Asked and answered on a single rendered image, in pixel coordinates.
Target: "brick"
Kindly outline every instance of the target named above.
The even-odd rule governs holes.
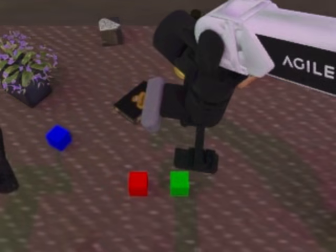
[[[189,191],[189,172],[170,172],[170,195],[173,197],[187,197],[189,196]]]
[[[71,143],[72,137],[70,132],[62,126],[55,125],[46,135],[46,139],[50,146],[63,151]]]
[[[130,196],[148,196],[148,173],[130,172],[128,191]]]

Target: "black flower pot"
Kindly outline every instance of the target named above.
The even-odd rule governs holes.
[[[25,105],[33,108],[52,92],[51,86],[47,84],[47,80],[42,80],[41,82],[44,84],[38,87],[38,85],[32,81],[29,86],[26,87],[26,92],[24,93],[20,93],[17,90],[14,91],[12,87],[9,87],[7,92]]]

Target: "potted plant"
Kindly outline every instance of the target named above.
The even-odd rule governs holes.
[[[10,31],[0,38],[0,82],[7,93],[33,108],[51,93],[51,71],[57,56],[29,37]]]

